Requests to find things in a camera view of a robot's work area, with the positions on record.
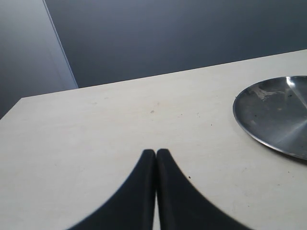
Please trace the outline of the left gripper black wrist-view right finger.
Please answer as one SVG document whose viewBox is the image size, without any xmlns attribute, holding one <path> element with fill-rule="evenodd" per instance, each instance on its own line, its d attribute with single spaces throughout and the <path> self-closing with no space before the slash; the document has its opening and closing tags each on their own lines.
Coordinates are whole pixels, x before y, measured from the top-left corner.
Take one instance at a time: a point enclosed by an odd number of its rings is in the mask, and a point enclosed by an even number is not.
<svg viewBox="0 0 307 230">
<path fill-rule="evenodd" d="M 184 176 L 168 149 L 156 154 L 162 230 L 248 230 L 208 201 Z"/>
</svg>

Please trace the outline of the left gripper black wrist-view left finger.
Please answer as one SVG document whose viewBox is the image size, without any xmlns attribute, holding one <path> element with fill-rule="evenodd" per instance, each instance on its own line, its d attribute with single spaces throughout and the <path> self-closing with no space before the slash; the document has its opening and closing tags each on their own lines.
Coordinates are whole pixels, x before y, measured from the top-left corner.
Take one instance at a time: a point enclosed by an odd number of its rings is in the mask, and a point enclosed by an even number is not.
<svg viewBox="0 0 307 230">
<path fill-rule="evenodd" d="M 151 230 L 156 192 L 156 156 L 145 149 L 121 187 L 71 230 Z"/>
</svg>

